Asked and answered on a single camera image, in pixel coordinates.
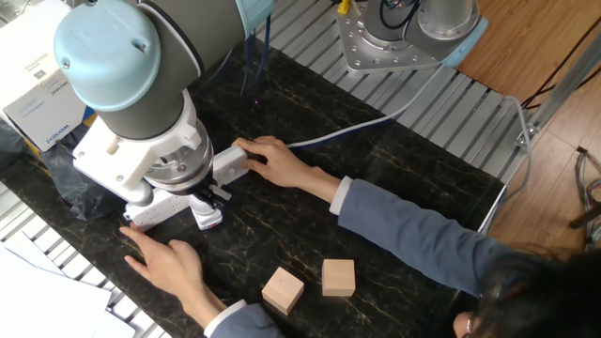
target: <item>black plastic bag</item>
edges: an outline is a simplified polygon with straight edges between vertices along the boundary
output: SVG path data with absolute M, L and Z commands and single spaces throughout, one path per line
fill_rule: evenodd
M 39 155 L 53 177 L 58 193 L 71 205 L 75 217 L 93 221 L 110 214 L 125 202 L 73 166 L 73 149 L 87 130 L 85 125 L 77 127 L 59 144 Z
M 25 140 L 7 122 L 0 119 L 0 167 L 25 151 Z

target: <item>gray suit jacket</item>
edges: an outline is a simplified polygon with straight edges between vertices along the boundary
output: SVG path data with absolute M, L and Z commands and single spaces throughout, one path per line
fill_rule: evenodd
M 425 276 L 477 296 L 478 279 L 511 249 L 373 184 L 354 180 L 338 224 L 388 250 Z M 211 338 L 283 338 L 259 305 L 226 318 Z

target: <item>person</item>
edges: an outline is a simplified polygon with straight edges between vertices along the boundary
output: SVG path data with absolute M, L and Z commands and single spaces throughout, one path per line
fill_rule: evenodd
M 480 299 L 476 313 L 457 316 L 457 337 L 601 337 L 601 254 L 567 261 L 518 253 L 494 238 L 366 181 L 338 179 L 298 160 L 272 136 L 234 145 L 267 158 L 245 165 L 270 182 L 305 190 L 331 204 L 340 226 L 390 251 L 425 276 Z M 282 338 L 269 316 L 244 300 L 226 307 L 205 286 L 201 261 L 185 242 L 162 245 L 128 227 L 146 264 L 127 262 L 158 288 L 175 295 L 208 338 Z

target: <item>wooden cube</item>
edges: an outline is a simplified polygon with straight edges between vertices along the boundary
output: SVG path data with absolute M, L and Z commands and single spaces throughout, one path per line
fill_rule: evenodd
M 261 293 L 264 300 L 283 314 L 288 315 L 299 301 L 303 290 L 303 282 L 291 275 L 290 272 L 278 268 Z
M 352 259 L 324 259 L 321 269 L 323 295 L 350 297 L 355 293 L 355 261 Z

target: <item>white shirt cuff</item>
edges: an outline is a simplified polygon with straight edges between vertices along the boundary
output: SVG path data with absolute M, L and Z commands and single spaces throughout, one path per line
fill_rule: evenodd
M 246 306 L 246 301 L 239 300 L 236 304 L 228 307 L 223 310 L 220 314 L 218 314 L 213 320 L 208 323 L 207 328 L 205 329 L 205 337 L 210 338 L 215 329 L 221 324 L 226 318 L 232 315 L 237 310 Z
M 350 183 L 353 182 L 353 179 L 350 177 L 345 177 L 340 182 L 338 186 L 338 190 L 336 190 L 336 194 L 334 195 L 333 201 L 331 201 L 330 212 L 336 216 L 340 215 L 340 210 L 342 210 L 342 205 L 345 203 L 345 198 L 347 198 L 348 190 L 350 189 Z

